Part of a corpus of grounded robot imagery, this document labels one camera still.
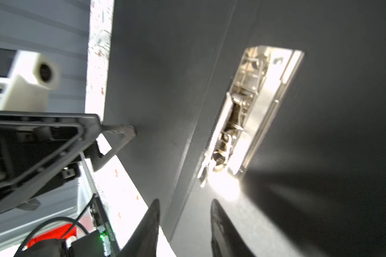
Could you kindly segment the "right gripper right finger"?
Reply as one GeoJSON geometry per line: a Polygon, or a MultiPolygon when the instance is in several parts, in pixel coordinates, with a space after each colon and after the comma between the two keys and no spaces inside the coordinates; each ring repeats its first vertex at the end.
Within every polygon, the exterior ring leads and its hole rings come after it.
{"type": "Polygon", "coordinates": [[[217,199],[212,200],[210,215],[214,257],[255,257],[217,199]]]}

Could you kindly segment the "floral table mat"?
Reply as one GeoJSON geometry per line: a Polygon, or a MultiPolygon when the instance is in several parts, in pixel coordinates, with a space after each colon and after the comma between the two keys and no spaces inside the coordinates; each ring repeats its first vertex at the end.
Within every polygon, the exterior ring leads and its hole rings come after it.
{"type": "MultiPolygon", "coordinates": [[[[104,117],[114,1],[90,2],[85,112],[104,117]]],[[[124,247],[148,209],[117,156],[91,177],[119,247],[124,247]]]]}

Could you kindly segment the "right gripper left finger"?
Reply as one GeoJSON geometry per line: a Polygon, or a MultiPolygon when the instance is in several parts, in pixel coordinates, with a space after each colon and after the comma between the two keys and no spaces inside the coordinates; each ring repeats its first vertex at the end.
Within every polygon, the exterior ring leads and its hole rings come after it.
{"type": "Polygon", "coordinates": [[[155,199],[134,233],[120,251],[119,257],[156,257],[159,237],[160,201],[155,199]]]}

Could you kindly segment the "black clip folder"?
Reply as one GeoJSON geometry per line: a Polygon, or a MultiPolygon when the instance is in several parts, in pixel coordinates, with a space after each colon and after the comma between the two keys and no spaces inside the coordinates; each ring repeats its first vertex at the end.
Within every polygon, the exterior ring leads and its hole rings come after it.
{"type": "Polygon", "coordinates": [[[386,1],[116,1],[104,120],[178,257],[217,199],[258,257],[386,257],[386,1]],[[227,201],[197,179],[244,51],[304,52],[227,201]]]}

